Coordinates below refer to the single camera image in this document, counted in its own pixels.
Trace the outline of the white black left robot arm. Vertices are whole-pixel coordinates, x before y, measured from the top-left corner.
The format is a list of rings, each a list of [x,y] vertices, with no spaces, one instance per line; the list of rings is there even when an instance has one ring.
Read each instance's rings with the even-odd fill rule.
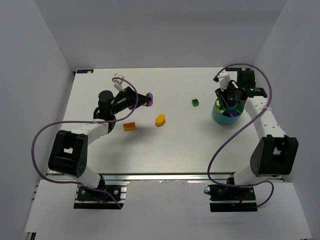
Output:
[[[103,177],[87,166],[88,146],[113,130],[117,113],[143,105],[149,107],[152,104],[151,93],[137,94],[129,86],[119,91],[116,96],[109,90],[100,92],[93,119],[104,120],[106,123],[88,123],[76,130],[58,131],[50,153],[48,168],[70,176],[89,188],[101,189]]]

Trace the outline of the purple curved lego brick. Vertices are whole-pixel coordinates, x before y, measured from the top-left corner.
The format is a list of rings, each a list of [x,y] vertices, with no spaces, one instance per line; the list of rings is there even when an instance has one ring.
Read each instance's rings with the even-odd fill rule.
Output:
[[[237,117],[238,115],[237,115],[236,112],[232,111],[232,112],[230,112],[227,116],[230,117],[230,118],[235,118],[235,117]]]

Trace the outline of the lime rectangular lego brick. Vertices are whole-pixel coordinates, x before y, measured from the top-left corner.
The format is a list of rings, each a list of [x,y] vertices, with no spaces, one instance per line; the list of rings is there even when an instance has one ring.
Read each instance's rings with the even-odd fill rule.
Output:
[[[216,109],[219,111],[219,112],[224,112],[225,111],[225,108],[223,106],[220,105],[220,101],[217,99],[215,101],[215,106],[216,106]]]

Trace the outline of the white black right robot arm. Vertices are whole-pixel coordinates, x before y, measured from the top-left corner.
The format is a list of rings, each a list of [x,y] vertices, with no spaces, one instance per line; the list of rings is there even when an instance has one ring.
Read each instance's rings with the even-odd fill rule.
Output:
[[[232,185],[246,187],[268,177],[287,176],[292,172],[299,142],[288,136],[278,124],[269,105],[272,96],[261,87],[256,87],[255,73],[241,70],[237,80],[232,80],[226,70],[221,70],[213,79],[219,83],[215,90],[220,106],[230,110],[237,104],[250,116],[259,142],[249,163],[232,175]]]

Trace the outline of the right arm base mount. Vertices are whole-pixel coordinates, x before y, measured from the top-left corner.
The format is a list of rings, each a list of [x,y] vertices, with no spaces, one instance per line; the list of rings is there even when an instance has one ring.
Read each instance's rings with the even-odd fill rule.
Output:
[[[212,213],[258,211],[256,195],[252,187],[226,187],[212,184],[205,187],[203,192],[209,196]]]

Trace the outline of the lilac arched lego brick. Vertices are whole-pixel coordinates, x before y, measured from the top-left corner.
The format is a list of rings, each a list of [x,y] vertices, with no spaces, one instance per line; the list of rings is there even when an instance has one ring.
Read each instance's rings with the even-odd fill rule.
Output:
[[[146,103],[146,107],[151,107],[153,105],[153,94],[148,92],[146,96],[150,98],[150,100]]]

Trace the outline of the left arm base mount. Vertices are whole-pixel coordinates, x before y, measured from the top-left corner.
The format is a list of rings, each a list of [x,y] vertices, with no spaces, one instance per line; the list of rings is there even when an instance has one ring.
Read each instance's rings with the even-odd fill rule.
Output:
[[[126,199],[128,182],[106,181],[104,191],[98,192],[79,186],[73,208],[78,210],[120,210]]]

